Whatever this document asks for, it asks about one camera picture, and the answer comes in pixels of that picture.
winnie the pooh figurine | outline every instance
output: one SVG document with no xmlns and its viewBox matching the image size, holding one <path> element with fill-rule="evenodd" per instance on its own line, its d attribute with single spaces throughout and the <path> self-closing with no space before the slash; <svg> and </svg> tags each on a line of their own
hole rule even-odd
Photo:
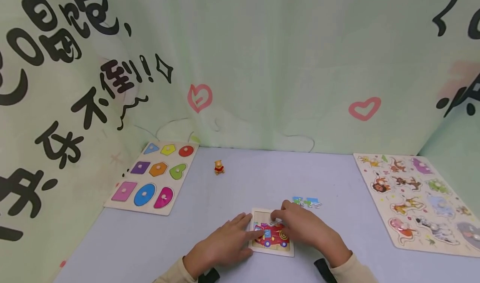
<svg viewBox="0 0 480 283">
<path fill-rule="evenodd" d="M 221 160 L 215 161 L 215 175 L 218 175 L 219 173 L 225 173 Z"/>
</svg>

child's hand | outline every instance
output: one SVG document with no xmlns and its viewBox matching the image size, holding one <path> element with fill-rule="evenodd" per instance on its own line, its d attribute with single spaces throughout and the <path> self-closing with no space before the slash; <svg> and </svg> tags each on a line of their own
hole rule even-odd
<svg viewBox="0 0 480 283">
<path fill-rule="evenodd" d="M 300 205 L 283 201 L 281 210 L 271 214 L 272 220 L 283 220 L 283 232 L 293 241 L 300 241 L 319 250 L 327 258 L 332 268 L 338 267 L 350 258 L 352 252 L 340 235 L 327 226 L 311 211 Z"/>
<path fill-rule="evenodd" d="M 215 265 L 237 264 L 253 254 L 252 249 L 244 248 L 244 245 L 250 240 L 259 238 L 264 232 L 263 230 L 246 232 L 245 227 L 251 219 L 251 213 L 241 213 L 193 247 L 183 258 L 183 264 L 193 279 Z"/>
</svg>

orange hexagon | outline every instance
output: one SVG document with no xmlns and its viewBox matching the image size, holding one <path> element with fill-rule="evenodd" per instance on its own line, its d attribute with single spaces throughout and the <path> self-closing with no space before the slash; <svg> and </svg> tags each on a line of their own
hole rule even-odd
<svg viewBox="0 0 480 283">
<path fill-rule="evenodd" d="M 164 172 L 167 170 L 167 168 L 168 168 L 167 163 L 160 162 L 152 165 L 152 168 L 150 169 L 149 173 L 152 175 L 152 177 L 156 177 L 158 175 L 163 175 Z"/>
</svg>

sleeve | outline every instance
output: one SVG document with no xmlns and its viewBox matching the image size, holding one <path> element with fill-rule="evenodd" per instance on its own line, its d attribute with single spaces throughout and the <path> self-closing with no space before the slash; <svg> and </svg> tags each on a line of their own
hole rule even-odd
<svg viewBox="0 0 480 283">
<path fill-rule="evenodd" d="M 331 273 L 338 283 L 378 283 L 372 271 L 357 260 L 355 254 L 339 267 L 332 268 Z"/>
<path fill-rule="evenodd" d="M 152 283 L 195 283 L 183 265 L 183 257 L 178 259 L 163 275 Z"/>
</svg>

black object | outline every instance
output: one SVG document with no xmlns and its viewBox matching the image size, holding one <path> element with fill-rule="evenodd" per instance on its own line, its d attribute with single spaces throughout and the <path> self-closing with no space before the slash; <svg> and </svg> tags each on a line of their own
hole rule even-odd
<svg viewBox="0 0 480 283">
<path fill-rule="evenodd" d="M 325 259 L 323 259 L 323 258 L 319 259 L 319 260 L 313 262 L 313 265 L 315 265 L 317 270 L 320 272 L 320 275 L 325 280 L 325 282 L 327 282 L 327 283 L 337 283 L 337 280 L 335 279 L 332 272 L 330 271 L 330 268 L 328 267 L 328 264 L 327 264 Z"/>
<path fill-rule="evenodd" d="M 215 268 L 212 268 L 206 275 L 201 274 L 198 277 L 198 283 L 214 283 L 220 279 L 220 274 Z"/>
</svg>

